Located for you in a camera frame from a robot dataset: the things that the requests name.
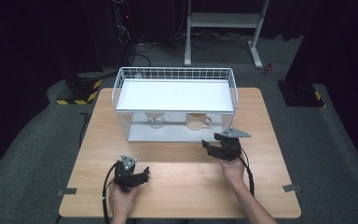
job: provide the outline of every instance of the wrist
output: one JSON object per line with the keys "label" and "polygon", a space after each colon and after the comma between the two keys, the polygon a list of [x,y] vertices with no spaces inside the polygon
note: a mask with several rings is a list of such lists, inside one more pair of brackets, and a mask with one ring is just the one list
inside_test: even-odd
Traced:
{"label": "wrist", "polygon": [[127,216],[113,215],[112,224],[125,224],[127,222]]}
{"label": "wrist", "polygon": [[247,189],[245,183],[241,179],[235,179],[228,181],[228,184],[232,189]]}

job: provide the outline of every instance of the small object in basket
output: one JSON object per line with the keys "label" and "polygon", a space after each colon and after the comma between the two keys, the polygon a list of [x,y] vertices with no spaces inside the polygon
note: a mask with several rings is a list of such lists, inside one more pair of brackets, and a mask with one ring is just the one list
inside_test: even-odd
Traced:
{"label": "small object in basket", "polygon": [[272,74],[272,63],[268,63],[266,66],[264,66],[263,74],[266,76]]}
{"label": "small object in basket", "polygon": [[204,128],[209,128],[212,124],[212,119],[202,113],[188,113],[186,114],[187,128],[198,131]]}
{"label": "small object in basket", "polygon": [[145,113],[150,127],[154,129],[162,128],[164,126],[164,113]]}

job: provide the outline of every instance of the white tray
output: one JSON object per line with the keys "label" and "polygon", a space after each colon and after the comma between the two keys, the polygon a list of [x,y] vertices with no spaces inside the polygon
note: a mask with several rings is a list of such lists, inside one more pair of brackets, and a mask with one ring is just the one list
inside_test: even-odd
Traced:
{"label": "white tray", "polygon": [[127,79],[120,91],[117,112],[234,111],[227,80]]}

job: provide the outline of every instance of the cup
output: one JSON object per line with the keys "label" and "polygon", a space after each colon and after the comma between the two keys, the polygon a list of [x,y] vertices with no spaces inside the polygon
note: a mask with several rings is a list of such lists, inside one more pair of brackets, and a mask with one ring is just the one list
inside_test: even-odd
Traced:
{"label": "cup", "polygon": [[186,126],[187,128],[193,131],[209,128],[211,124],[212,124],[212,119],[207,117],[206,114],[201,114],[201,113],[186,114]]}
{"label": "cup", "polygon": [[150,127],[158,129],[164,126],[164,113],[145,113]]}

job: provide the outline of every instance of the yellow and black hazard tape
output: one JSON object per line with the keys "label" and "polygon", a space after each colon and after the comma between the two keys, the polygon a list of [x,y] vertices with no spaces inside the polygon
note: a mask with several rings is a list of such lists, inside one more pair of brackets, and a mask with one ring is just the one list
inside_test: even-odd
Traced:
{"label": "yellow and black hazard tape", "polygon": [[101,80],[98,80],[94,83],[91,93],[88,97],[82,99],[56,99],[58,105],[88,105],[91,104],[95,97],[97,96],[97,92],[99,87],[101,86]]}
{"label": "yellow and black hazard tape", "polygon": [[316,96],[316,99],[318,100],[320,106],[326,107],[326,105],[324,104],[324,101],[322,100],[322,95],[318,91],[315,91],[315,96]]}

